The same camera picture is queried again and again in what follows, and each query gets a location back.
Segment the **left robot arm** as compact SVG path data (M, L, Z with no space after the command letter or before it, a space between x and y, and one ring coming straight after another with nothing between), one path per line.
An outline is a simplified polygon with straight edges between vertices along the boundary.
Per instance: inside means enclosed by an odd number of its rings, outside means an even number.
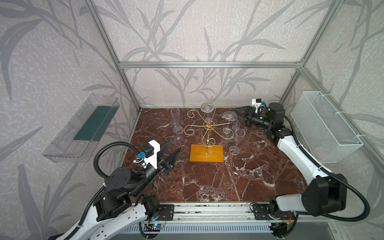
M154 195L146 196L143 190L159 174L168 176L175 168L182 152L178 148L166 158L164 153L172 142L159 144L152 140L140 150L128 142L113 142L101 148L94 158L94 169L104 179L103 186L87 204L80 220L66 233L51 236L52 240L109 240L127 227L142 223L148 217L160 215L162 206ZM136 154L135 164L143 168L134 172L128 167L119 167L110 175L99 165L104 152L116 146L124 146Z

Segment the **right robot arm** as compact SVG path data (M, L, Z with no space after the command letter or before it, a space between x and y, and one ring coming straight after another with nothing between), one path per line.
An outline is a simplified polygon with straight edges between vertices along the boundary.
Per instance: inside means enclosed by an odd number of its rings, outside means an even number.
M312 158L295 137L293 127L284 125L287 116L283 105L271 103L262 113L256 107L245 106L236 108L235 113L245 127L265 130L267 137L277 143L308 185L302 194L272 197L271 213L302 212L317 217L346 208L347 187L327 174L323 165Z

